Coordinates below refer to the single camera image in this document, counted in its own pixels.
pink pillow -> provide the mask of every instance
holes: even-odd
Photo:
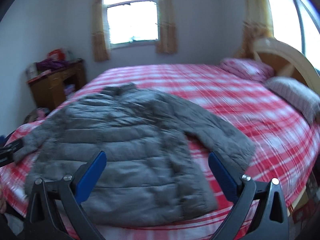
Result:
[[[248,58],[224,58],[219,67],[239,78],[256,82],[265,82],[275,75],[271,66]]]

pillow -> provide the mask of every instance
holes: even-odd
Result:
[[[220,62],[219,67],[240,78],[256,82],[265,82],[274,76],[271,66],[248,58],[225,58]]]
[[[320,97],[310,88],[289,77],[273,77],[264,85],[298,109],[310,125],[319,121]]]

headboard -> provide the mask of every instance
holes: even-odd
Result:
[[[275,38],[258,39],[252,46],[254,59],[274,68],[276,76],[287,76],[305,84],[320,95],[320,77],[298,50]]]

human hand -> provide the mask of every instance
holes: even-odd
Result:
[[[2,186],[0,185],[0,214],[4,214],[7,209],[7,203],[2,196]]]

jacket sleeve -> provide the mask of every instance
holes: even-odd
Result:
[[[219,153],[240,173],[245,172],[255,146],[244,133],[199,105],[173,95],[165,97],[186,135],[197,137],[210,152]]]
[[[20,162],[25,156],[38,150],[48,138],[56,133],[57,128],[63,125],[61,117],[65,112],[64,110],[65,108],[48,117],[41,125],[22,138],[23,147],[13,154],[15,163]]]

